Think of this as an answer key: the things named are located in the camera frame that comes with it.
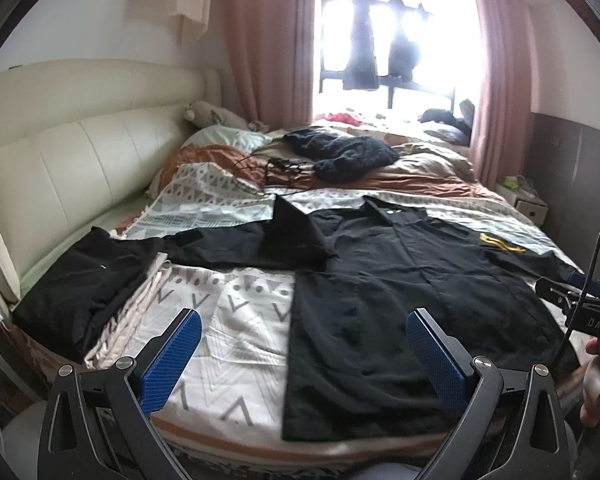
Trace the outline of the person right hand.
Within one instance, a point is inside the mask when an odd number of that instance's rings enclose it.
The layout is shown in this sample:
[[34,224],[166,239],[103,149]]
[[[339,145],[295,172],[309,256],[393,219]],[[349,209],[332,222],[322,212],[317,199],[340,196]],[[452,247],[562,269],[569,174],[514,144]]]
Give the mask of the person right hand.
[[580,421],[585,427],[594,428],[600,423],[600,342],[592,338],[585,345],[585,351],[592,359],[588,362],[583,379],[583,404],[580,409]]

